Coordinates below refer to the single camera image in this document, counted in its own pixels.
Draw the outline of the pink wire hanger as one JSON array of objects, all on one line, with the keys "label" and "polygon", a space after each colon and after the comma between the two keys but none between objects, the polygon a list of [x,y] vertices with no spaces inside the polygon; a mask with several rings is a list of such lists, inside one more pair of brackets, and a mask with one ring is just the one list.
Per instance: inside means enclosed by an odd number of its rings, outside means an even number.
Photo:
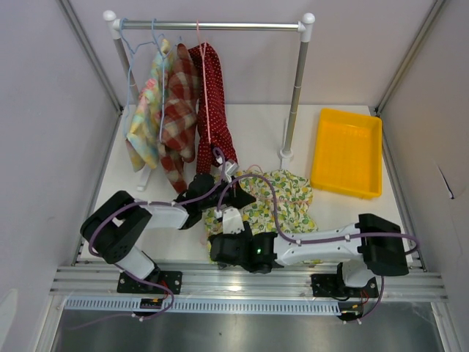
[{"label": "pink wire hanger", "polygon": [[202,61],[202,78],[203,78],[203,90],[204,90],[204,106],[206,112],[206,122],[207,122],[207,139],[208,143],[211,144],[211,130],[210,130],[210,110],[208,102],[208,89],[207,89],[207,74],[206,74],[206,64],[205,56],[207,50],[207,42],[202,40],[199,21],[196,21],[196,35],[199,42],[199,53]]},{"label": "pink wire hanger", "polygon": [[310,181],[287,170],[263,172],[259,166],[238,172],[261,175],[266,178],[247,177],[239,181],[241,188],[256,197],[256,202],[240,211],[243,221],[250,224],[254,235],[275,232],[274,211],[278,212],[281,230],[285,233],[313,232],[317,225],[308,214],[314,198]]}]

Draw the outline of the red polka dot skirt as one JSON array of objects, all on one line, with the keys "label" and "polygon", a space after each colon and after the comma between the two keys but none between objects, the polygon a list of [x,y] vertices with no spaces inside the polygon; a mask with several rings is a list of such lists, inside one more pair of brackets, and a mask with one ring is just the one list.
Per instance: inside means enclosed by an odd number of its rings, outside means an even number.
[{"label": "red polka dot skirt", "polygon": [[204,106],[204,90],[202,78],[202,61],[199,46],[189,50],[199,76],[202,80],[199,106],[197,112],[197,131],[199,133],[199,145],[196,157],[196,172],[209,173],[211,168],[218,165],[213,154],[213,148],[219,148],[225,158],[237,161],[237,154],[233,145],[232,135],[229,131],[226,118],[224,82],[220,59],[215,49],[207,44],[205,64],[207,74],[208,102],[210,110],[211,144],[207,139],[207,122]]}]

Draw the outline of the lemon print cloth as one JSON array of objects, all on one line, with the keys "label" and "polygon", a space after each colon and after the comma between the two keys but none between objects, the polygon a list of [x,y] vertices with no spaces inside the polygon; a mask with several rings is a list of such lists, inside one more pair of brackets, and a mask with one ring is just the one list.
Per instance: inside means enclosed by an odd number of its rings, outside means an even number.
[{"label": "lemon print cloth", "polygon": [[219,236],[240,248],[262,234],[278,237],[279,230],[285,235],[317,230],[316,223],[308,214],[314,197],[309,180],[280,169],[272,172],[247,169],[235,175],[240,188],[256,201],[240,210],[242,220],[247,224],[235,234],[223,233],[221,224],[216,222],[215,211],[208,211],[205,227],[211,244],[220,248],[221,240],[216,239]]}]

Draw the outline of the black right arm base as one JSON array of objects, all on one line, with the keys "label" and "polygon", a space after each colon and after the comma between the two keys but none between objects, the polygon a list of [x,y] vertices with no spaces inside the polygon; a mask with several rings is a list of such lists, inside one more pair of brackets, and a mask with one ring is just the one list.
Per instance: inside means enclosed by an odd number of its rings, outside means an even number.
[{"label": "black right arm base", "polygon": [[311,289],[313,297],[332,298],[344,301],[346,298],[377,298],[377,280],[370,279],[363,287],[349,287],[338,274],[312,274]]}]

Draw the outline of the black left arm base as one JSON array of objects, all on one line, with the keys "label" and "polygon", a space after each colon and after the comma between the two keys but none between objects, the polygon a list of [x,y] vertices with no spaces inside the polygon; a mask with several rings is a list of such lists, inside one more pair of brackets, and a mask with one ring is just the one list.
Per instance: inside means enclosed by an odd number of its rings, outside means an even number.
[{"label": "black left arm base", "polygon": [[124,271],[119,275],[117,292],[128,294],[167,294],[168,292],[163,287],[169,289],[173,294],[179,295],[182,287],[182,272],[162,271],[160,268],[156,268],[148,277],[136,280]]}]

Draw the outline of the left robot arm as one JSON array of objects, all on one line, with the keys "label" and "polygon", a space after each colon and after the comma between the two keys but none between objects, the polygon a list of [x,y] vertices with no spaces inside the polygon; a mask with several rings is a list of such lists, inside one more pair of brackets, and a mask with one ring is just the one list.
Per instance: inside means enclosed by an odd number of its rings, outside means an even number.
[{"label": "left robot arm", "polygon": [[225,179],[216,181],[210,174],[197,174],[172,202],[145,202],[118,191],[85,220],[80,234],[88,242],[90,254],[127,272],[142,293],[151,293],[159,284],[159,268],[136,245],[143,231],[187,230],[218,203],[241,210],[256,202],[239,183],[223,194],[227,185]]}]

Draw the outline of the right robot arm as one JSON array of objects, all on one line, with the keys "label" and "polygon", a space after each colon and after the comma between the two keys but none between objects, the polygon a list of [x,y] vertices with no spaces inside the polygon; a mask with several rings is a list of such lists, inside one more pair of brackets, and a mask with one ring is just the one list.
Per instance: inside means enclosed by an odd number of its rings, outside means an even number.
[{"label": "right robot arm", "polygon": [[337,260],[335,288],[343,296],[351,296],[376,276],[408,275],[405,238],[399,225],[371,213],[359,215],[356,223],[324,232],[255,235],[245,223],[239,232],[209,237],[210,259],[252,274],[269,274],[309,260]]}]

